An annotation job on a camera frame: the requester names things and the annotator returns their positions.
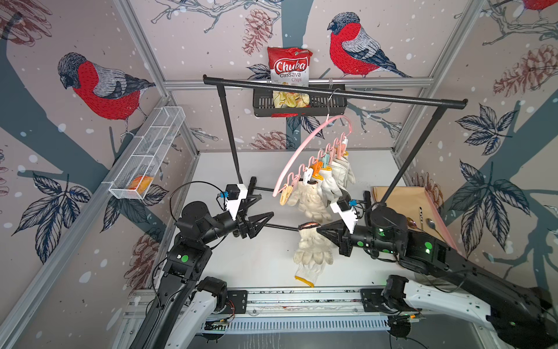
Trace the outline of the silver spoon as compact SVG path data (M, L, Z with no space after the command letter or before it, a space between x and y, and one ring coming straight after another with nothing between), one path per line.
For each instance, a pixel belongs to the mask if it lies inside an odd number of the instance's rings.
M437 231L436 225L434 220L427 218L427 225L430 227L430 229L432 229L433 231Z

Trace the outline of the red cassava chips bag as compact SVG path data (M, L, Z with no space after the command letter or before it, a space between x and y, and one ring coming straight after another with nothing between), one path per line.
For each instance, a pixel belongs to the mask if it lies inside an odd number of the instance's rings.
M273 84L308 87L312 52L307 49L267 48L270 79ZM273 91L275 108L306 108L310 96L299 92Z

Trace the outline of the black clothes rack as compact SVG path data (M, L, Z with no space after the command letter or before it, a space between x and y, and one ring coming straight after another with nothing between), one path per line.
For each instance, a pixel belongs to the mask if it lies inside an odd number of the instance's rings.
M235 174L238 178L238 182L240 184L244 184L243 178L241 175L240 164L238 161L238 153L235 147L234 142L234 134L233 128L230 119L230 111L228 108L228 100L225 92L225 87L239 87L244 89L250 90L270 90L270 91L285 91L285 92L300 92L307 95L316 95L316 96L339 96L339 97L348 97L353 99L359 100L375 100L380 102L391 102L391 103L405 103L414 106L431 106L437 107L435 110L430 122L428 123L427 127L422 132L421 136L417 140L416 144L412 148L410 154L408 155L407 159L404 163L400 166L398 173L396 174L394 180L391 182L387 192L382 197L380 201L381 204L385 204L389 195L395 189L395 186L398 184L399 180L403 177L406 173L408 167L410 166L411 162L415 159L418 151L424 145L427 138L430 136L431 132L433 131L434 127L436 126L437 122L442 119L443 115L446 113L448 109L456 109L456 110L463 110L466 108L468 104L467 99L463 100L445 100L445 99L432 99L432 98L422 98L422 97L400 97L396 95L380 95L371 92L348 92L346 90L331 90L331 89L319 89L319 88L312 88L312 87L296 87L292 85L282 85L282 84L268 84L268 83L258 83L255 81L241 81L241 80L231 80L231 79L223 79L223 78L216 78L216 77L209 77L207 75L203 75L203 82L206 85L215 86L217 88L217 92L219 95L220 102L222 103L222 113L225 120L225 126L228 134L228 140L230 144L230 151L232 154L232 160L235 167ZM305 150L307 144L316 136L318 133L330 123L338 119L346 119L345 115L338 115L334 118L326 119L326 121L319 127L317 127L310 135L300 143L299 148L296 149L295 153L289 160L288 164L286 165L285 169L281 173L278 184L276 185L275 189L272 190L273 196L275 196L278 192L278 186L283 183L283 178L286 174L286 171L289 170L293 164L293 162L297 159L299 154ZM348 137L345 134L342 134L340 139L335 139L335 145L327 145L326 146L326 154L332 154L333 150L337 147L337 157L341 158L345 152L345 147L343 146L344 140Z

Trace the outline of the orange snack packet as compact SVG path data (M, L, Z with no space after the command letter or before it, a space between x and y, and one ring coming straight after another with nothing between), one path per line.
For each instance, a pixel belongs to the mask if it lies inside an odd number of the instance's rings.
M128 190L133 190L139 194L143 194L148 190L149 186L153 182L153 177L147 175L141 175L132 180L131 183L126 187Z

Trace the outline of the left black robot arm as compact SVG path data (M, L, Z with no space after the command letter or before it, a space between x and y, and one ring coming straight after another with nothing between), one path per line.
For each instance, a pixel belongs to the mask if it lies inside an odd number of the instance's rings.
M207 314L225 307L226 282L213 277L200 280L212 256L208 243L233 233L255 238L274 217L273 212L246 216L246 210L260 199L260 196L255 196L247 203L241 200L241 213L235 217L228 211L212 217L207 205L200 201L191 202L183 208L176 222L180 232L167 253L155 301L131 344L132 348L165 348L170 344L174 325L192 292L197 297L204 293L209 295L209 302L214 305L206 311Z

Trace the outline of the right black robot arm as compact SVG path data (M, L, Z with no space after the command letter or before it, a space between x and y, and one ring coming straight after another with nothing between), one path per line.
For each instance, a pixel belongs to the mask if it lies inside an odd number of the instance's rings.
M427 233L408 228L404 215L386 206L366 213L365 225L349 229L342 220L323 225L318 233L346 257L361 248L373 259L391 254L404 269L454 285L452 290L421 285L391 275L382 297L394 311L432 310L494 331L515 348L550 348L557 344L557 323L546 311L552 297L540 287L525 288L504 280L461 256Z

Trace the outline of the tan pink-edged placemat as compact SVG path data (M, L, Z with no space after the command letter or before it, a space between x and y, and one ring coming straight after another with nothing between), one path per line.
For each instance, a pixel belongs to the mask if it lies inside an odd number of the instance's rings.
M421 206L424 214L424 232L443 240L454 250L458 249L455 238L453 238L440 213L437 211L433 200L430 198L426 189L423 187L396 186L385 202L385 206L379 204L387 192L388 187L376 186L372 188L373 202L376 204L367 215L369 224L380 228L392 228L405 225L408 229L407 218L412 218L420 227L419 207ZM437 231L433 231L427 225L427 218L434 220Z

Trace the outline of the white yellow-trim work glove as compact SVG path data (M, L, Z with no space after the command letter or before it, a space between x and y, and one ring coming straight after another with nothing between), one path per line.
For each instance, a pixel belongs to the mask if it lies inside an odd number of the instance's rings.
M323 176L321 182L321 196L326 204L328 202L336 202L338 198L343 196L346 190L343 183L344 167L332 167L331 170L322 170L320 174Z

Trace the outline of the mint green clothespin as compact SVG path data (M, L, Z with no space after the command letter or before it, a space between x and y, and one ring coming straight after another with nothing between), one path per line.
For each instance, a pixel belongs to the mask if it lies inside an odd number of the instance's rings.
M329 155L328 153L324 153L324 154L322 155L322 157L321 157L321 162L322 162L322 164L323 164L323 165L322 165L322 168L323 168L324 170L331 170L331 167L330 167L330 160L331 160L331 157L330 157L330 155Z

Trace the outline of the dark wall basket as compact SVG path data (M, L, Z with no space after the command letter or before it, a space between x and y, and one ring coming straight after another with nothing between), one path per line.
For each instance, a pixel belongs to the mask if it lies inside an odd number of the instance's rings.
M344 84L311 84L307 88L332 90L334 94L317 95L286 89L256 88L253 91L252 98L254 115L257 117L289 118L344 114L347 99L339 94L346 91Z

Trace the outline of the green-striped leather glove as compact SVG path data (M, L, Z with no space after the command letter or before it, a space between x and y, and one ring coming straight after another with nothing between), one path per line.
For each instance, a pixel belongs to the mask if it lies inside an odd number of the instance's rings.
M356 184L356 177L348 159L343 156L340 159L335 159L336 163L344 167L343 183L347 188L349 184Z

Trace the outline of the orange clothespin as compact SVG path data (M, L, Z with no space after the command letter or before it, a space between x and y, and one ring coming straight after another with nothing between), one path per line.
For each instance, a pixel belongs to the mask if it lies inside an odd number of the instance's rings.
M320 171L323 168L322 161L316 161L314 164L310 166L312 169L312 178L315 180L323 180L323 176L320 174Z

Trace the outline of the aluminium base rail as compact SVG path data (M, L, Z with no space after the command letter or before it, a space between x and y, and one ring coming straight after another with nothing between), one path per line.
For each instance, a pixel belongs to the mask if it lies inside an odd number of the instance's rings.
M376 287L231 288L223 309L210 292L187 298L164 342L178 348L197 334L357 332L407 329L428 315L445 314L490 330L489 306L464 293L409 283L402 309L383 303Z

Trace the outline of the white clothespin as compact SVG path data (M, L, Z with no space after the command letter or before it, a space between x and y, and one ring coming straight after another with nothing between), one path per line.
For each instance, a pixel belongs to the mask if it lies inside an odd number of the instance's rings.
M306 168L306 170L304 171L303 176L302 176L302 182L305 185L307 185L309 183L309 181L312 180L313 173L314 173L313 168L311 168L311 167Z

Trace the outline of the iridescent spoon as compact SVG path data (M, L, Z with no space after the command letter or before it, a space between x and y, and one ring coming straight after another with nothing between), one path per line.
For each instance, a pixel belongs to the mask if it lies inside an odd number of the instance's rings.
M407 218L407 224L409 228L418 230L418 225L416 224L416 222L412 219L412 218Z

